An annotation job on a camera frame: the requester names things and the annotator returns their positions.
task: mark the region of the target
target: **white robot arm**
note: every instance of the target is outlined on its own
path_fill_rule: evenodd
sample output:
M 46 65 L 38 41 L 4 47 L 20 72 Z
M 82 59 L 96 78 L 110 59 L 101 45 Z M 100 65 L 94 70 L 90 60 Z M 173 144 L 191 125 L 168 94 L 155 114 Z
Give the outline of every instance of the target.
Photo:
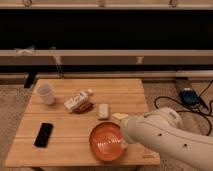
M 161 108 L 121 121 L 121 132 L 128 143 L 141 143 L 160 153 L 186 162 L 202 171 L 213 170 L 213 137 L 179 129 L 180 115 Z

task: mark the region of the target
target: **wooden table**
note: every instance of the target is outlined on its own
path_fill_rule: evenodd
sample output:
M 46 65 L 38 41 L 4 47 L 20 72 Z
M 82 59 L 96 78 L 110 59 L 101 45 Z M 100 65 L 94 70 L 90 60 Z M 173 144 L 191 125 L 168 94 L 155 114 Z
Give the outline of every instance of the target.
M 43 83 L 52 83 L 56 101 L 45 105 L 35 95 Z M 70 114 L 63 103 L 80 90 L 91 88 L 94 109 L 86 114 Z M 139 79 L 40 79 L 35 86 L 18 131 L 7 156 L 6 167 L 99 166 L 99 165 L 156 165 L 159 155 L 140 144 L 129 145 L 119 160 L 104 163 L 92 154 L 89 135 L 101 121 L 100 103 L 110 105 L 110 113 L 143 114 L 148 111 L 144 90 Z M 42 122 L 54 125 L 47 148 L 33 144 Z

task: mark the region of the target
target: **bowl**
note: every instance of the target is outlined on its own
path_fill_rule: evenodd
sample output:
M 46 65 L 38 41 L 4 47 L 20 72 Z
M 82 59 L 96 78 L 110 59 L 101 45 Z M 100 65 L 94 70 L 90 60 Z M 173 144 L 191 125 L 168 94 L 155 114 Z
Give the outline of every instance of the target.
M 114 161 L 120 158 L 125 149 L 121 147 L 120 127 L 113 122 L 103 122 L 91 132 L 89 142 L 93 154 L 102 161 Z

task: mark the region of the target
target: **beige carpet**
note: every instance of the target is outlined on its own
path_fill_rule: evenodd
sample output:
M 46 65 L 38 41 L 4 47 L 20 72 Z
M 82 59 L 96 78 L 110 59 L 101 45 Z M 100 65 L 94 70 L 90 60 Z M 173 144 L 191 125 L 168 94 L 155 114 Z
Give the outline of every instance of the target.
M 5 168 L 4 161 L 10 148 L 12 139 L 15 135 L 16 129 L 22 118 L 22 114 L 30 98 L 32 88 L 24 89 L 21 84 L 11 84 L 9 81 L 5 85 L 5 81 L 0 80 L 0 171 L 31 171 L 30 168 Z M 208 84 L 206 82 L 193 82 L 194 89 L 199 93 Z M 145 95 L 149 109 L 155 109 L 153 101 L 160 95 L 170 96 L 178 99 L 174 83 L 172 81 L 144 81 Z M 207 93 L 204 94 L 205 100 L 213 98 L 213 85 Z M 174 109 L 181 109 L 180 106 L 162 100 L 159 106 L 170 106 Z M 195 133 L 206 133 L 208 125 L 203 119 L 197 115 L 184 113 L 181 114 L 184 122 L 184 130 Z M 171 157 L 160 154 L 161 164 L 159 166 L 141 166 L 141 167 L 78 167 L 78 168 L 45 168 L 47 171 L 108 171 L 108 170 L 124 170 L 124 171 L 195 171 L 191 166 L 177 161 Z

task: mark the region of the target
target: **white cup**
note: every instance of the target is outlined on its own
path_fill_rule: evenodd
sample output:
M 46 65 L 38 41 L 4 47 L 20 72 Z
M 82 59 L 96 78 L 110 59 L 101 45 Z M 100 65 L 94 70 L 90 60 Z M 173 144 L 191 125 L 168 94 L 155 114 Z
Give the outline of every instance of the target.
M 51 105 L 54 103 L 54 91 L 51 84 L 45 83 L 41 84 L 36 89 L 36 94 L 44 101 L 45 104 Z

